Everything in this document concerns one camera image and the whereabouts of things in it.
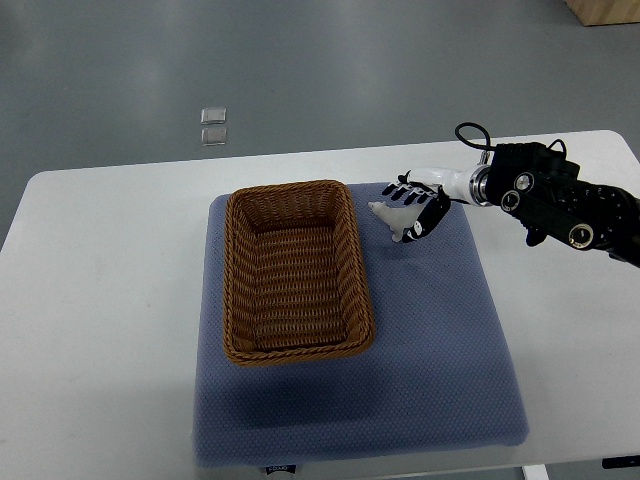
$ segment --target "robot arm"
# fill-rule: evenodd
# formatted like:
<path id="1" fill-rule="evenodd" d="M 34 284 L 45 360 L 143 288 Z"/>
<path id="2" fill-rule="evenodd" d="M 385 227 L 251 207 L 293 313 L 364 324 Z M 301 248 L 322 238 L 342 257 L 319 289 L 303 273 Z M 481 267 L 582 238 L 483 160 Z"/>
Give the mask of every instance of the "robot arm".
<path id="1" fill-rule="evenodd" d="M 486 144 L 466 140 L 460 134 L 463 127 L 479 129 Z M 640 200 L 618 187 L 578 180 L 580 167 L 566 160 L 561 140 L 548 147 L 537 142 L 492 146 L 487 131 L 473 123 L 459 125 L 456 136 L 483 150 L 479 165 L 463 172 L 411 170 L 384 190 L 394 192 L 394 200 L 410 192 L 405 204 L 429 199 L 403 242 L 426 236 L 446 214 L 448 200 L 454 200 L 499 206 L 527 229 L 529 246 L 551 236 L 577 250 L 604 250 L 640 267 Z M 556 144 L 562 150 L 553 149 Z M 488 152 L 493 152 L 490 164 Z"/>

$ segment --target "white table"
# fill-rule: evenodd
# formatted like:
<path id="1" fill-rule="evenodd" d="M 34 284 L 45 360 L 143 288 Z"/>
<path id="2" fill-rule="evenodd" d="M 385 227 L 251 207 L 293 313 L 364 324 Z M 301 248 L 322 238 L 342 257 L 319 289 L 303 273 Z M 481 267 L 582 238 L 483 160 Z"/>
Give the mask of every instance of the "white table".
<path id="1" fill-rule="evenodd" d="M 565 140 L 580 178 L 640 197 L 640 166 L 607 131 Z M 388 181 L 464 169 L 458 142 L 44 172 L 0 253 L 3 478 L 262 478 L 199 472 L 191 422 L 209 204 L 240 187 Z M 640 270 L 466 212 L 509 344 L 531 432 L 518 447 L 302 465 L 297 478 L 564 462 L 640 451 Z"/>

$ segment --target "wicker basket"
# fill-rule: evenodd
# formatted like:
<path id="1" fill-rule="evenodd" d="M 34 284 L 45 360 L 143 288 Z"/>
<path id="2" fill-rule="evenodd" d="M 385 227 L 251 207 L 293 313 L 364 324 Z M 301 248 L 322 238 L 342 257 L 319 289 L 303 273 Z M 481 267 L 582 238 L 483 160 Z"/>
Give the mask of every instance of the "wicker basket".
<path id="1" fill-rule="evenodd" d="M 375 325 L 351 193 L 333 180 L 238 190 L 225 218 L 223 346 L 242 366 L 346 357 Z"/>

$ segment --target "white plush toy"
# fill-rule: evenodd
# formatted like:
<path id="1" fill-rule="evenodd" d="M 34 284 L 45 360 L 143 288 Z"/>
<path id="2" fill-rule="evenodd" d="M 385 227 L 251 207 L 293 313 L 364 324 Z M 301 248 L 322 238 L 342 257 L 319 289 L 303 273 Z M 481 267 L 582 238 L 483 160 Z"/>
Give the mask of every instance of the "white plush toy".
<path id="1" fill-rule="evenodd" d="M 388 207 L 386 202 L 369 202 L 369 208 L 376 217 L 389 225 L 393 232 L 391 240 L 394 242 L 402 241 L 404 229 L 414 226 L 424 207 L 425 205 L 414 203 L 408 207 L 393 208 Z"/>

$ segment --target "blue mat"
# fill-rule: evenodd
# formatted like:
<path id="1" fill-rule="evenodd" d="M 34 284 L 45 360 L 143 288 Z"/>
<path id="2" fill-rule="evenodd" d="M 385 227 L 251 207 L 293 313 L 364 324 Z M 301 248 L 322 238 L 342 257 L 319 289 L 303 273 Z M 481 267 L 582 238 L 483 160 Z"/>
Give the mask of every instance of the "blue mat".
<path id="1" fill-rule="evenodd" d="M 300 464 L 526 438 L 511 357 L 462 207 L 453 204 L 426 239 L 395 244 L 367 206 L 385 186 L 349 187 L 376 319 L 372 347 L 293 365 L 243 368 L 225 357 L 228 197 L 211 205 L 193 425 L 199 466 Z"/>

